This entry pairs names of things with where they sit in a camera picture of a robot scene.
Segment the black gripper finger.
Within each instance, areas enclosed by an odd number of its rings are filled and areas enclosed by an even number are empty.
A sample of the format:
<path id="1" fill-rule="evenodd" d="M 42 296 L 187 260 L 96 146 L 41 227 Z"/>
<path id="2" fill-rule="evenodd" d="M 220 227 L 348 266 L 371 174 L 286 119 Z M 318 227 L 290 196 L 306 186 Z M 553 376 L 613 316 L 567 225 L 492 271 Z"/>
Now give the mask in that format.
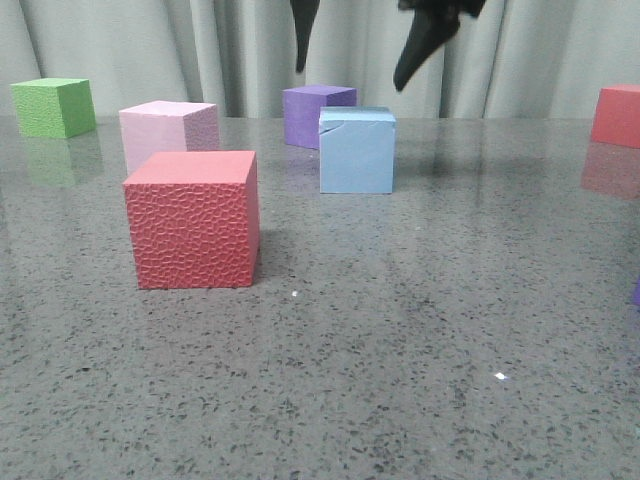
<path id="1" fill-rule="evenodd" d="M 414 17 L 394 71 L 395 89 L 403 91 L 423 63 L 456 35 L 460 27 L 460 14 L 477 18 L 484 5 L 485 0 L 399 1 L 398 9 L 412 11 Z"/>
<path id="2" fill-rule="evenodd" d="M 295 71 L 297 73 L 302 73 L 306 66 L 309 42 L 319 4 L 319 0 L 290 0 L 296 36 Z"/>

